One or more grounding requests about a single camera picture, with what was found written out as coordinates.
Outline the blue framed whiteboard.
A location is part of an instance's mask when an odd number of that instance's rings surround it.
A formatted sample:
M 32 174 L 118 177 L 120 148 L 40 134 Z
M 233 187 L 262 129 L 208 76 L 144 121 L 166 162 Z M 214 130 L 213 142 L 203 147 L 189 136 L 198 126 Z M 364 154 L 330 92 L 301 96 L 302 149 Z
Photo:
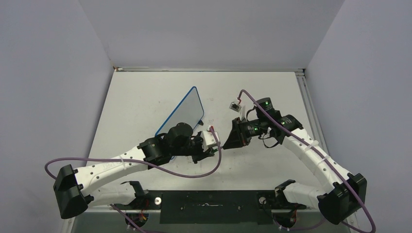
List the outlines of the blue framed whiteboard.
M 204 114 L 197 87 L 193 86 L 155 133 L 162 146 L 162 156 L 157 160 L 168 162 L 174 156 L 186 156 L 189 140 L 197 135 L 194 129 Z

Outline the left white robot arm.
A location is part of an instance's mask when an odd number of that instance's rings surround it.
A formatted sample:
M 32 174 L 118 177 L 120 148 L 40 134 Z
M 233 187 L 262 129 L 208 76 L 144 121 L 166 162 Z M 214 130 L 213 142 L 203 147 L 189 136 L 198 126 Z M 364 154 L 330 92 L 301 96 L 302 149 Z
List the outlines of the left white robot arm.
M 222 151 L 219 136 L 213 127 L 194 135 L 192 127 L 181 122 L 168 132 L 148 138 L 113 158 L 92 159 L 92 165 L 79 168 L 65 165 L 60 168 L 53 184 L 60 217 L 69 219 L 89 207 L 100 205 L 122 204 L 139 209 L 145 202 L 145 193 L 139 182 L 122 182 L 115 186 L 109 183 L 151 168 L 184 177 L 162 165 L 174 156 L 190 156 L 196 164 L 213 156 L 214 147 L 218 148 L 218 152 Z

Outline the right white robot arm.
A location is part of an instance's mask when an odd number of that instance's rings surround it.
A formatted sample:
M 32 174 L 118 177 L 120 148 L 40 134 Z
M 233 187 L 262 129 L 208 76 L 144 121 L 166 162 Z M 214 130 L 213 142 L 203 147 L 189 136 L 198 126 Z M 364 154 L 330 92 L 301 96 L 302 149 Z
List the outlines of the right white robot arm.
M 249 120 L 240 100 L 229 108 L 240 114 L 232 120 L 232 129 L 223 149 L 248 146 L 252 137 L 260 140 L 268 135 L 291 151 L 315 176 L 321 187 L 316 188 L 287 180 L 275 188 L 275 202 L 281 208 L 293 204 L 319 210 L 332 224 L 339 224 L 361 208 L 365 201 L 367 181 L 360 174 L 353 175 L 336 163 L 318 145 L 303 125 L 292 115 L 282 116 L 270 98 L 262 98 L 252 108 L 257 115 Z

